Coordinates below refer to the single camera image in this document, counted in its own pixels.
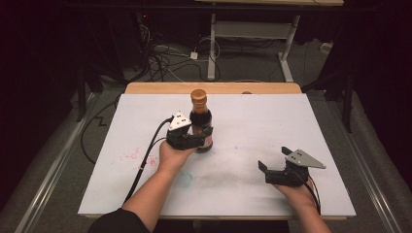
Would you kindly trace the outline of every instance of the wooden table edge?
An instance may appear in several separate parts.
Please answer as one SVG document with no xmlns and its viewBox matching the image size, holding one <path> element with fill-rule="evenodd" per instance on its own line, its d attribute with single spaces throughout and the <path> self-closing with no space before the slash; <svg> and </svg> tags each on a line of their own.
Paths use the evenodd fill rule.
<svg viewBox="0 0 412 233">
<path fill-rule="evenodd" d="M 300 94 L 296 83 L 130 83 L 125 94 L 190 94 L 195 89 L 208 94 Z"/>
<path fill-rule="evenodd" d="M 83 214 L 88 218 L 99 218 L 100 214 Z M 347 220 L 350 216 L 322 216 L 323 220 Z M 160 216 L 170 220 L 296 220 L 294 216 Z"/>
</svg>

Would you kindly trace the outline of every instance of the table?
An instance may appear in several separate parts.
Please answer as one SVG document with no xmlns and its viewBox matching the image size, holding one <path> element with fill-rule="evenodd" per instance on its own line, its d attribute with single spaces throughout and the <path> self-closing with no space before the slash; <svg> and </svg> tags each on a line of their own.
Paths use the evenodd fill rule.
<svg viewBox="0 0 412 233">
<path fill-rule="evenodd" d="M 196 0 L 199 2 L 210 2 L 214 5 L 221 3 L 237 4 L 269 4 L 269 5 L 296 5 L 296 6 L 342 6 L 343 0 Z M 242 37 L 262 39 L 286 39 L 283 52 L 278 53 L 278 58 L 286 82 L 293 82 L 291 69 L 288 65 L 288 54 L 291 50 L 293 37 L 299 23 L 300 16 L 294 16 L 292 23 L 268 23 L 268 22 L 246 22 L 246 21 L 216 21 L 216 14 L 212 14 L 210 33 L 210 53 L 208 64 L 208 80 L 215 79 L 216 66 L 216 37 Z"/>
<path fill-rule="evenodd" d="M 190 111 L 189 93 L 199 87 L 208 92 L 214 147 L 189 158 L 160 218 L 291 219 L 285 197 L 264 182 L 258 169 L 261 160 L 282 170 L 281 146 L 305 150 L 326 165 L 324 170 L 310 169 L 324 218 L 356 214 L 309 101 L 297 84 L 131 83 L 118 104 L 80 215 L 101 216 L 122 204 L 155 129 L 178 110 Z M 253 94 L 241 94 L 245 91 Z M 157 152 L 154 147 L 137 188 L 155 171 Z"/>
</svg>

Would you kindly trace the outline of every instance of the human arm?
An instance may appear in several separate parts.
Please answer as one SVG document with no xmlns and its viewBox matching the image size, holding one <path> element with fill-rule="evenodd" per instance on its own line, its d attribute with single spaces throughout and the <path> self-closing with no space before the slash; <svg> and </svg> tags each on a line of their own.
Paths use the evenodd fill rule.
<svg viewBox="0 0 412 233">
<path fill-rule="evenodd" d="M 302 232 L 330 232 L 325 222 L 319 216 L 315 201 L 305 185 L 301 185 L 300 187 L 290 187 L 273 184 L 273 186 L 282 192 L 288 199 L 288 202 L 295 211 Z"/>
<path fill-rule="evenodd" d="M 174 178 L 194 151 L 174 150 L 162 142 L 157 170 L 121 207 L 136 214 L 153 232 Z"/>
</svg>

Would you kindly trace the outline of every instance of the white tabletop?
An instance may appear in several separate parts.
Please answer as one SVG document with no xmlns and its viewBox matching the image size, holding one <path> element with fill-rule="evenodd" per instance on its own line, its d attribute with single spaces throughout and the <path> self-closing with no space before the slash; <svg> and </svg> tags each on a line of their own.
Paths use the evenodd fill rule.
<svg viewBox="0 0 412 233">
<path fill-rule="evenodd" d="M 310 168 L 323 217 L 354 216 L 355 210 L 305 94 L 209 94 L 212 149 L 194 153 L 172 186 L 162 218 L 288 219 L 285 197 L 264 182 L 258 160 L 283 170 L 281 147 L 301 149 L 326 165 Z M 157 127 L 181 111 L 189 116 L 188 94 L 124 94 L 79 209 L 100 216 L 121 206 Z M 166 135 L 163 126 L 158 138 Z M 151 152 L 141 181 L 158 165 Z"/>
</svg>

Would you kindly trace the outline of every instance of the wrist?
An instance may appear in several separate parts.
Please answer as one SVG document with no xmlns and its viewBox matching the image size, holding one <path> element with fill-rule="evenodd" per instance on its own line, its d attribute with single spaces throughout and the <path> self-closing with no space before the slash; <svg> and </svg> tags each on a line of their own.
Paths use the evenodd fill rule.
<svg viewBox="0 0 412 233">
<path fill-rule="evenodd" d="M 293 207 L 296 216 L 298 218 L 303 218 L 306 216 L 318 216 L 318 210 L 316 209 L 316 207 L 313 204 L 302 204 L 299 206 L 294 206 Z"/>
<path fill-rule="evenodd" d="M 171 169 L 162 168 L 162 167 L 158 167 L 157 170 L 155 171 L 156 174 L 168 180 L 173 180 L 178 174 L 178 172 L 171 170 Z"/>
</svg>

